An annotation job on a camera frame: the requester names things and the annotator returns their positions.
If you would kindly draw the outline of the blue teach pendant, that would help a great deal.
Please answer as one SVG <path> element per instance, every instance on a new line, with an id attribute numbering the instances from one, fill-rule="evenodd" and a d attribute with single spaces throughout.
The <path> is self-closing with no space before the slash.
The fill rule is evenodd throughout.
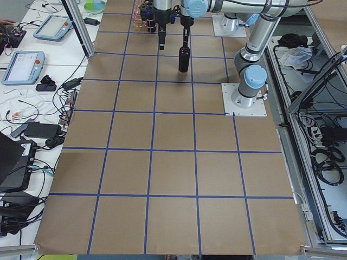
<path id="1" fill-rule="evenodd" d="M 33 33 L 33 37 L 41 40 L 60 41 L 71 27 L 72 21 L 69 17 L 50 15 Z"/>
<path id="2" fill-rule="evenodd" d="M 5 71 L 1 83 L 6 86 L 33 85 L 43 68 L 43 51 L 16 51 Z"/>

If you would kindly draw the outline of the black power adapter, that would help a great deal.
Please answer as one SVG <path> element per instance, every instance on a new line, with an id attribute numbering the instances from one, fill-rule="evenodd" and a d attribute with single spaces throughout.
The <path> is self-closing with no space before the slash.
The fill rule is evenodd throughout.
<path id="1" fill-rule="evenodd" d="M 93 18 L 89 18 L 86 17 L 83 19 L 85 24 L 89 24 L 89 25 L 93 25 L 93 26 L 97 26 L 100 24 L 100 21 L 98 21 L 97 19 L 93 19 Z"/>

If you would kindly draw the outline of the aluminium frame post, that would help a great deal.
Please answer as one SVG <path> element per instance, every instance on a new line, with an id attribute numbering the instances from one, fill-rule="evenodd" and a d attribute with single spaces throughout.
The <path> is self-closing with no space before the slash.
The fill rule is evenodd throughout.
<path id="1" fill-rule="evenodd" d="M 76 1 L 73 0 L 62 0 L 61 2 L 69 19 L 72 22 L 72 25 L 75 29 L 75 33 L 82 46 L 85 56 L 87 58 L 92 57 L 95 53 L 95 49 L 87 31 L 85 22 L 82 18 L 82 14 L 80 12 L 78 4 L 76 3 Z"/>

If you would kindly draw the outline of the green glass bowl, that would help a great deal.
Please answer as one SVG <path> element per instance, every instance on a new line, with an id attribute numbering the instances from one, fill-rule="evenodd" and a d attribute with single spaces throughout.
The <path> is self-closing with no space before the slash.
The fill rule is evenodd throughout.
<path id="1" fill-rule="evenodd" d="M 100 14 L 104 12 L 106 2 L 103 0 L 86 0 L 84 10 L 90 14 Z"/>

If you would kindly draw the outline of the lower blue teach pendant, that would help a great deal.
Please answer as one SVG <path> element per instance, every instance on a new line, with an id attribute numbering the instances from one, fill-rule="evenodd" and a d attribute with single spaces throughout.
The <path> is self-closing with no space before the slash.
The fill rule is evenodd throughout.
<path id="1" fill-rule="evenodd" d="M 43 51 L 16 51 L 5 71 L 1 83 L 6 86 L 33 85 L 43 68 Z"/>

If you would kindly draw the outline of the upper blue teach pendant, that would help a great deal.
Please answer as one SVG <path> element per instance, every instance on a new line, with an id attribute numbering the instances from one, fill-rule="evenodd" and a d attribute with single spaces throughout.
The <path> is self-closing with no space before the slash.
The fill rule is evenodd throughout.
<path id="1" fill-rule="evenodd" d="M 33 33 L 33 37 L 41 40 L 60 41 L 71 27 L 72 21 L 69 17 L 50 15 Z"/>

